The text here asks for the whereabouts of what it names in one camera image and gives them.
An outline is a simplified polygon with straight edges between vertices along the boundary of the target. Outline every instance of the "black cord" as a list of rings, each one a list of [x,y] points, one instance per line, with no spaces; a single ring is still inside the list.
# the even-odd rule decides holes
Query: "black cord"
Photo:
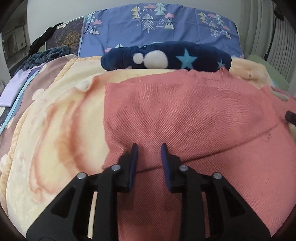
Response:
[[[276,32],[276,19],[277,19],[277,17],[274,18],[274,29],[272,31],[272,36],[271,36],[271,41],[270,41],[269,48],[267,50],[266,55],[264,56],[265,61],[267,61],[267,58],[268,58],[270,50],[271,50],[272,43],[274,42],[274,35],[275,35],[275,32]]]

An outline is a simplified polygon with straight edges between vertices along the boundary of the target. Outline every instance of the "silver screw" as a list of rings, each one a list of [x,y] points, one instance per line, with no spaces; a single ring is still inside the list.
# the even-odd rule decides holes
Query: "silver screw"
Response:
[[[222,178],[222,175],[221,175],[221,173],[215,172],[214,175],[213,175],[213,177],[215,179],[221,179]]]
[[[84,179],[85,177],[86,177],[86,173],[84,173],[84,172],[81,172],[81,173],[79,173],[79,174],[77,175],[77,178],[78,178],[79,180]]]
[[[112,169],[113,171],[118,171],[118,170],[120,170],[120,168],[121,168],[121,166],[118,165],[118,164],[115,164],[115,165],[113,165],[113,166],[111,167],[111,169]]]
[[[180,171],[182,171],[182,172],[186,172],[186,171],[188,171],[188,166],[181,165],[181,166],[179,167],[179,169],[180,169]]]

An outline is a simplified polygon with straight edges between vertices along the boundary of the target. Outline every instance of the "navy blue blanket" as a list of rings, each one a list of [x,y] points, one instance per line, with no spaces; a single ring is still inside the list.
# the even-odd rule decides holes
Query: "navy blue blanket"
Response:
[[[39,66],[43,63],[48,63],[51,60],[54,60],[56,58],[65,56],[69,54],[69,48],[68,46],[62,46],[57,48],[52,48],[49,50],[46,50],[44,52],[36,53],[30,56],[23,64],[17,69],[15,74],[20,70],[28,70],[35,66]]]
[[[214,46],[186,41],[154,43],[139,48],[113,48],[101,58],[105,70],[195,69],[216,72],[231,67],[231,56]]]

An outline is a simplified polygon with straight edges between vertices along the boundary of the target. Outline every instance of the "blue star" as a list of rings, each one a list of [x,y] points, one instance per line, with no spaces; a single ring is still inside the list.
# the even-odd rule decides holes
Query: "blue star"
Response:
[[[189,69],[193,69],[192,63],[197,59],[197,57],[190,56],[187,49],[185,49],[183,56],[176,56],[176,58],[182,63],[181,69],[184,69],[186,67],[188,67]]]
[[[225,66],[225,64],[222,62],[222,60],[221,60],[221,62],[217,62],[217,64],[218,64],[218,69],[221,69],[222,67]]]

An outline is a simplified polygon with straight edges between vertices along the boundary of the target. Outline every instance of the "cream blanket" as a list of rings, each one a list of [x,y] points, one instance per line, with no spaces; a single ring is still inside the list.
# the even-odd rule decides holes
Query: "cream blanket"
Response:
[[[258,64],[233,59],[233,65],[232,74],[258,88],[270,84],[266,70]],[[168,71],[172,70],[105,72],[100,57],[68,62],[23,114],[8,154],[7,212],[23,235],[77,173],[101,172],[109,151],[103,127],[105,83]],[[5,187],[5,181],[1,182],[1,188]]]

